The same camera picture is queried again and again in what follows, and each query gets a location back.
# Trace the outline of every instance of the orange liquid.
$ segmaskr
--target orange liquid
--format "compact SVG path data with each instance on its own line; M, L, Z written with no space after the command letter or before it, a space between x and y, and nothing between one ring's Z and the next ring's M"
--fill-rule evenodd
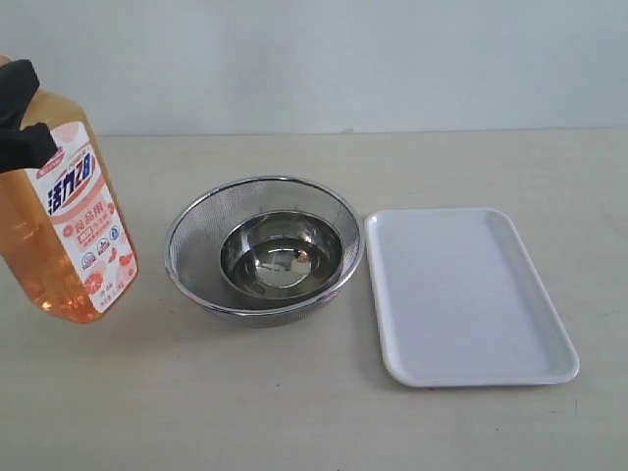
M45 123L53 130L75 121L82 122L87 130L137 260L135 245L102 154L80 106L64 96L39 90L26 110L22 125ZM33 304L53 316L81 324L98 320L111 309L110 306L101 313L94 308L48 213L23 170L0 174L0 221L0 253Z

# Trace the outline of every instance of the dish soap bottle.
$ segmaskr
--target dish soap bottle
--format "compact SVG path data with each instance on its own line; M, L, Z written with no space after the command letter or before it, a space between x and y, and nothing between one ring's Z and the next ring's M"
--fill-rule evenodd
M137 276L136 251L87 118L0 56L0 253L32 303L100 319Z

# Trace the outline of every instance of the white wall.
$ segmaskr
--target white wall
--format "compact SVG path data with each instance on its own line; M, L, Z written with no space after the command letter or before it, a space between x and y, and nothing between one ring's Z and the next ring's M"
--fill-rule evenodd
M628 125L626 0L1 0L101 133Z

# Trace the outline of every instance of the colander rim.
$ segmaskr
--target colander rim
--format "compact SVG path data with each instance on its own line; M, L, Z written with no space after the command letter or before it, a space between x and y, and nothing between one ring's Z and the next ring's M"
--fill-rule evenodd
M179 227L179 224L185 218L187 213L189 213L193 208L195 208L198 204L203 202L205 199L210 198L213 195L218 194L222 191L225 191L226 189L230 189L235 186L241 186L243 184L256 183L256 182L299 183L299 184L304 184L304 185L313 187L315 189L318 189L320 191L323 191L329 194L332 198L337 200L340 204L342 204L347 209L347 211L351 215L351 218L355 222L355 225L357 226L358 238L359 238L357 252L355 253L355 256L353 257L353 260L351 261L349 268L346 270L346 272L343 275L340 276L340 278L336 280L335 283L327 287L327 289L325 289L324 291L321 291L318 294L308 299L305 299L304 301L291 304L289 306L277 307L277 308L272 308L272 309L257 309L257 310L232 308L232 307L222 306L220 304L215 304L191 292L189 289L185 287L185 285L181 282L181 280L177 276L175 268L173 267L173 264L172 264L171 257L170 257L170 248L172 245L173 236L175 235L175 231L177 230L177 228ZM185 206L184 209L179 213L177 218L175 218L173 223L170 225L166 233L166 243L164 244L164 265L166 267L168 276L170 277L170 280L175 285L175 287L183 295L185 295L192 301L196 302L197 304L207 309L217 311L223 314L235 315L237 317L242 317L242 318L255 317L256 319L258 319L258 318L263 318L263 317L273 317L273 316L282 315L282 314L290 314L295 311L300 311L302 309L313 307L318 302L325 300L330 295L339 291L344 286L344 284L346 284L346 282L348 282L349 279L353 276L353 273L355 272L358 265L360 264L360 261L362 260L362 257L364 254L364 247L365 247L364 229L361 224L361 219L358 216L355 209L353 208L353 206L351 205L351 203L349 203L343 196L336 193L332 189L324 186L323 184L316 183L316 182L313 182L311 180L304 179L301 177L291 177L291 176L284 176L284 175L259 175L259 176L246 177L243 179L234 180L228 183L223 183L219 186L216 186L210 189L209 191L206 191L200 194L194 200L192 200L187 206Z

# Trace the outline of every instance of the plastic tray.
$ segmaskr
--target plastic tray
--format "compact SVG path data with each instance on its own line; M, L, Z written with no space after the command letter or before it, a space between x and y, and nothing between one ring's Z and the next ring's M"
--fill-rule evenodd
M391 210L365 226L382 352L398 381L546 385L577 375L578 355L506 215Z

